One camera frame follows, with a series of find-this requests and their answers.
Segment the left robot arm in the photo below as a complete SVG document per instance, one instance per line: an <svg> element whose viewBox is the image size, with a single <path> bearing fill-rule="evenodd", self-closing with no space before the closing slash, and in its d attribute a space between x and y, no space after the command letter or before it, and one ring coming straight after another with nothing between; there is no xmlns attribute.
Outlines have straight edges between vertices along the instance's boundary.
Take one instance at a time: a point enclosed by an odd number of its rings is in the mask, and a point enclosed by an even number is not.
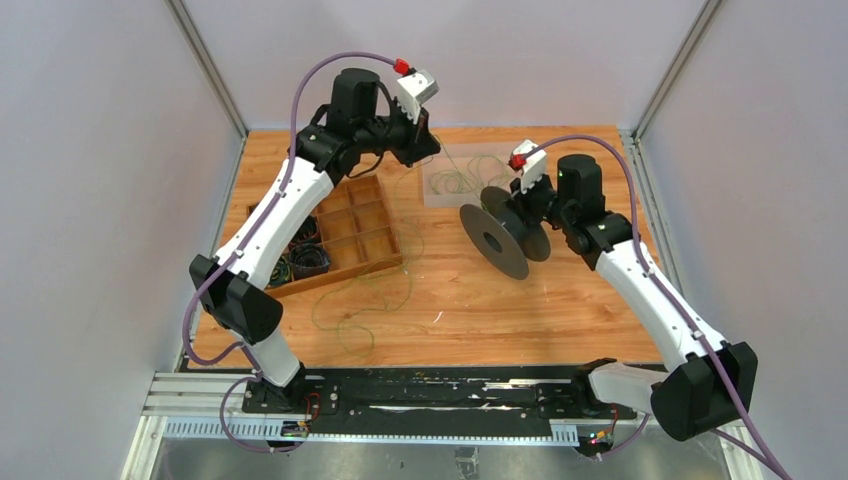
<svg viewBox="0 0 848 480"><path fill-rule="evenodd" d="M279 257L307 217L348 177L365 154L391 153L410 167L440 145L428 128L425 103L439 90L424 70L401 71L394 94L373 71L346 68L334 79L329 102L291 137L288 156L258 206L214 255L189 265L195 293L187 312L202 308L247 352L283 413L306 400L301 361L280 327L283 305L266 287Z"/></svg>

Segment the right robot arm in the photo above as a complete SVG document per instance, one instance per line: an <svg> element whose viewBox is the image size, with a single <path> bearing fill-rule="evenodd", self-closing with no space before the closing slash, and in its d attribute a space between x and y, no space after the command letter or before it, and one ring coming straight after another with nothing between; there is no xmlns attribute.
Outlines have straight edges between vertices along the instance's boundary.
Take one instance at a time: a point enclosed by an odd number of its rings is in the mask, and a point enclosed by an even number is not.
<svg viewBox="0 0 848 480"><path fill-rule="evenodd" d="M595 159L560 158L554 177L545 156L514 153L518 177L508 203L528 225L546 222L625 300L661 353L664 371L601 359L583 366L571 390L574 408L595 417L610 404L653 416L673 439L689 440L743 418L758 359L700 319L659 271L632 223L610 211Z"/></svg>

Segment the dark grey spool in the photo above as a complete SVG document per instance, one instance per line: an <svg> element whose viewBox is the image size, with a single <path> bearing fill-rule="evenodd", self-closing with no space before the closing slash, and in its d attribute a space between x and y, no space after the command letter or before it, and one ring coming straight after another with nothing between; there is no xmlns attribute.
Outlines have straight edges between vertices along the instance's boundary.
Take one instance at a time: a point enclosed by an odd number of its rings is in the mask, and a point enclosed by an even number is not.
<svg viewBox="0 0 848 480"><path fill-rule="evenodd" d="M524 280L529 261L544 262L551 254L547 233L540 224L528 225L518 215L510 193L488 186L480 193L480 205L459 208L461 224L483 257L506 276Z"/></svg>

